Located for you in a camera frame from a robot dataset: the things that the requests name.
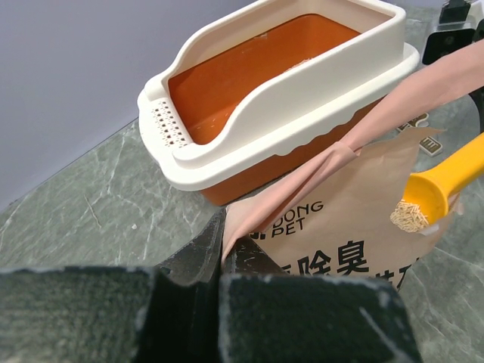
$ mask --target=white litter box rim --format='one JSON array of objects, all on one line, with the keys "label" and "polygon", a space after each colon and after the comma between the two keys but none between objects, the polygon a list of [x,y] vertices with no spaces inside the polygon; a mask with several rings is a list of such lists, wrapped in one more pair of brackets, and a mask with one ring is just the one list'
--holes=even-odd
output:
[{"label": "white litter box rim", "polygon": [[417,49],[405,43],[402,62],[395,67],[285,126],[229,154],[220,156],[211,163],[190,169],[180,166],[173,157],[173,152],[180,149],[166,148],[160,142],[160,134],[151,119],[151,102],[145,91],[142,91],[138,96],[141,139],[173,187],[182,191],[202,191],[269,157],[290,153],[294,147],[289,150],[284,146],[290,138],[296,137],[298,140],[306,141],[300,146],[308,144],[320,135],[318,124],[324,122],[324,119],[337,118],[339,122],[335,126],[347,123],[357,110],[387,95],[402,79],[414,71],[419,61],[420,55]]}]

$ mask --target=litter box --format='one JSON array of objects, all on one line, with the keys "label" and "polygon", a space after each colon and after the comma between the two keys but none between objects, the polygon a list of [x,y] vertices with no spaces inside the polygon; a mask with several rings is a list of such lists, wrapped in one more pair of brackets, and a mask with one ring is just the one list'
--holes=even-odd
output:
[{"label": "litter box", "polygon": [[340,140],[419,62],[377,0],[258,0],[197,31],[138,97],[169,183],[224,205]]}]

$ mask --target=gray wall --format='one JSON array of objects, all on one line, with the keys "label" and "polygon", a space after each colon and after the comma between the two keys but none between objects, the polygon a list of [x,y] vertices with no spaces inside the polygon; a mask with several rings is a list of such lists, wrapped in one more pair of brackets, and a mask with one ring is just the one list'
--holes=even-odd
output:
[{"label": "gray wall", "polygon": [[253,0],[1,0],[0,210],[137,116],[144,83]]}]

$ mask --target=yellow scoop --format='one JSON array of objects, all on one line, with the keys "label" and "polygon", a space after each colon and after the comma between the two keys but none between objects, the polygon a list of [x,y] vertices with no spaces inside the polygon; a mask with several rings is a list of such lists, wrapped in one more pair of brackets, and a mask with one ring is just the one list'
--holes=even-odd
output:
[{"label": "yellow scoop", "polygon": [[412,173],[403,199],[420,206],[430,224],[448,213],[448,198],[484,173],[484,134],[426,172]]}]

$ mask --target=litter pellet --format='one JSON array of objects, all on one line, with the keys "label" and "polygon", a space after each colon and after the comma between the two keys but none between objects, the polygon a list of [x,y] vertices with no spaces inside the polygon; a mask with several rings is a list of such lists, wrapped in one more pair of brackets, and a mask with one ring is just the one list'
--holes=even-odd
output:
[{"label": "litter pellet", "polygon": [[390,215],[390,221],[406,232],[419,232],[429,226],[427,217],[420,210],[418,204],[400,200]]}]

